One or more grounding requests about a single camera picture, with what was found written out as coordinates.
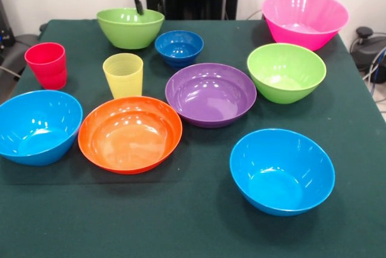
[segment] orange bowl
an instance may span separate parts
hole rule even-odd
[[[163,162],[182,135],[177,112],[146,96],[107,101],[83,121],[81,152],[95,165],[118,174],[139,174]]]

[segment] magenta bowl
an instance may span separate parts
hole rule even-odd
[[[349,21],[337,0],[265,0],[262,12],[277,43],[312,51],[323,47]]]
[[[166,84],[166,100],[186,121],[203,128],[225,127],[255,103],[257,91],[242,71],[219,63],[190,65]]]

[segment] dark green table cover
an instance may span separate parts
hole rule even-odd
[[[247,72],[248,54],[273,42],[261,21],[166,21],[205,42],[197,62]],[[112,98],[102,63],[114,48],[95,20],[52,20],[41,41],[68,57],[63,89],[87,115]],[[144,95],[165,100],[174,73],[153,44],[144,59]],[[0,160],[0,257],[386,257],[386,125],[341,39],[317,51],[327,77],[307,98],[278,105],[258,96],[234,124],[206,130],[183,123],[174,154],[140,175],[116,175],[83,157],[77,142],[61,161],[32,168]],[[41,87],[27,68],[16,94]],[[305,134],[330,155],[335,189],[318,208],[292,218],[249,205],[229,172],[229,155],[260,128]]]

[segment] cup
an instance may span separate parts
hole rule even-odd
[[[24,59],[44,89],[59,90],[66,85],[66,50],[61,44],[36,44],[26,51]]]
[[[110,56],[103,63],[103,71],[114,99],[142,95],[144,62],[131,53]]]

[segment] light blue bowl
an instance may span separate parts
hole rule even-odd
[[[177,30],[160,35],[155,47],[165,63],[181,69],[194,63],[204,48],[204,41],[193,32]]]
[[[244,136],[232,150],[230,171],[252,205],[276,216],[317,207],[335,184],[332,162],[319,145],[299,133],[274,128]]]
[[[0,155],[44,166],[59,160],[74,143],[83,110],[67,93],[38,90],[1,104],[0,116]]]

